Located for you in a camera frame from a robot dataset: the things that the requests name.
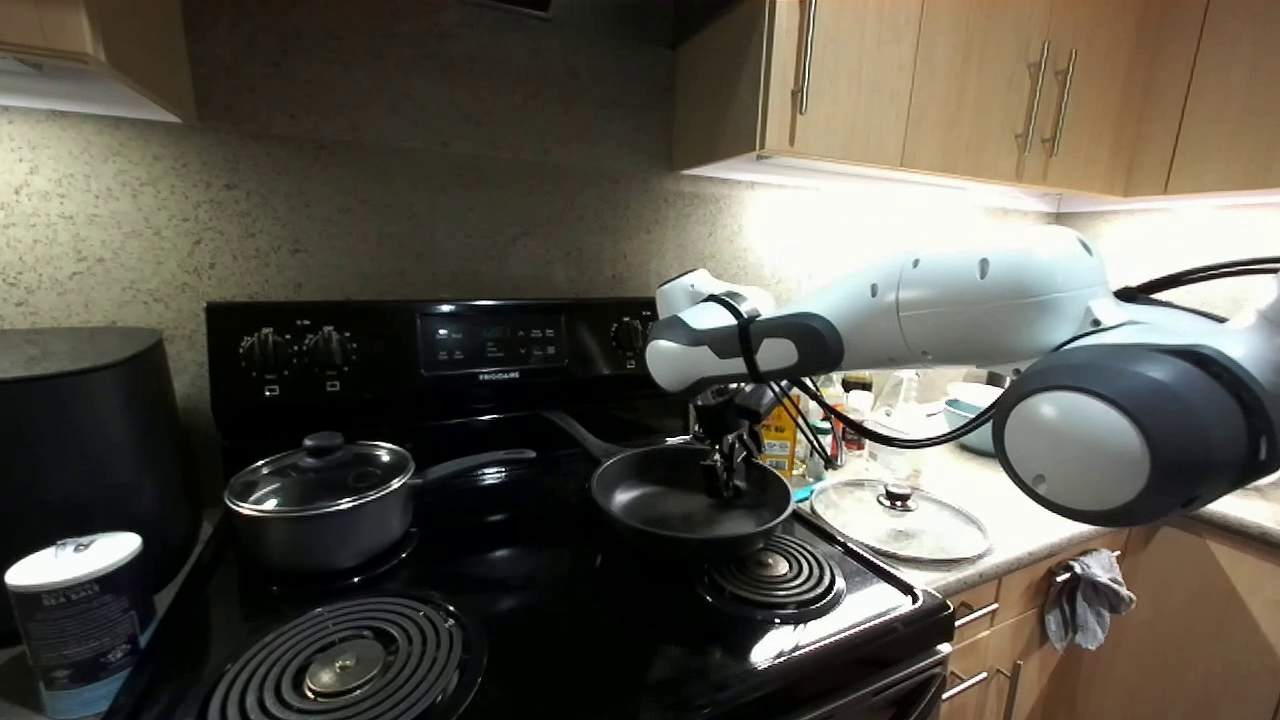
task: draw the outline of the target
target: stove control panel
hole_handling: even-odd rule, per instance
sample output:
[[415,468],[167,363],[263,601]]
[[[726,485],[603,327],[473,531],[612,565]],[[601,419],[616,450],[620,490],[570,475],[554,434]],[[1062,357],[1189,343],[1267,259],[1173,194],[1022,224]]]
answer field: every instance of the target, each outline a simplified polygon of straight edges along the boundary
[[209,305],[212,403],[650,381],[652,301]]

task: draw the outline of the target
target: pot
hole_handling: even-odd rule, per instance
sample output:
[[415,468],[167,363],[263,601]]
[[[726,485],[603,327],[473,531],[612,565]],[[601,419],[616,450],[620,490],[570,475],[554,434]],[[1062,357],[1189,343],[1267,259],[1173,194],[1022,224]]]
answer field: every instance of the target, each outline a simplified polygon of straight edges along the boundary
[[247,560],[274,573],[351,573],[410,531],[420,485],[506,461],[533,451],[476,451],[415,472],[401,443],[311,434],[300,450],[236,472],[224,507]]
[[755,461],[726,493],[709,468],[709,443],[616,450],[565,414],[544,416],[601,461],[591,505],[603,521],[650,547],[731,553],[793,517],[793,485]]

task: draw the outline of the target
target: pot handle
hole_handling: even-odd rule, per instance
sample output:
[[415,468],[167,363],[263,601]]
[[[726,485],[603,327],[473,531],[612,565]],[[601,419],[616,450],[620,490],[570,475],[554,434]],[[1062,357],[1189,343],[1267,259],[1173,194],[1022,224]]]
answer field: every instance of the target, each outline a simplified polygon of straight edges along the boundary
[[571,419],[570,414],[544,410],[544,419],[554,419],[557,428],[565,428],[585,451],[591,451],[601,464],[628,451],[620,443],[601,439],[597,434],[588,434],[582,419]]
[[473,472],[473,468],[486,468],[486,464],[527,464],[527,461],[538,461],[538,450],[500,450],[500,451],[454,458],[444,464],[428,464],[425,472],[415,472],[414,485],[438,485],[444,475]]

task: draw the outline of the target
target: coil burner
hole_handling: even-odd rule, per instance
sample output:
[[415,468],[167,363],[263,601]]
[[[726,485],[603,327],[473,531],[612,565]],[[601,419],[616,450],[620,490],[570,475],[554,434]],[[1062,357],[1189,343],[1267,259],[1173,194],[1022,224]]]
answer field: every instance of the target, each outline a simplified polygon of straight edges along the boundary
[[448,604],[355,598],[251,645],[212,690],[209,720],[454,720],[481,685],[473,633]]
[[820,618],[841,604],[841,573],[810,546],[773,540],[709,568],[709,601],[740,614]]

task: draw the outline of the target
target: bowl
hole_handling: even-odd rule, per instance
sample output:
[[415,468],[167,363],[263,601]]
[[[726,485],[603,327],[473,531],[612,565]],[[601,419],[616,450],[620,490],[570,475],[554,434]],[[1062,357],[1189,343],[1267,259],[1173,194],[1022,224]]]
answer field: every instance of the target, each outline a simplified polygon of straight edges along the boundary
[[[994,389],[994,385],[952,385],[950,399],[943,399],[950,428],[967,426],[997,398],[1002,398],[1002,389]],[[960,438],[958,443],[967,450],[967,451],[997,458],[994,426],[979,426],[977,434]]]

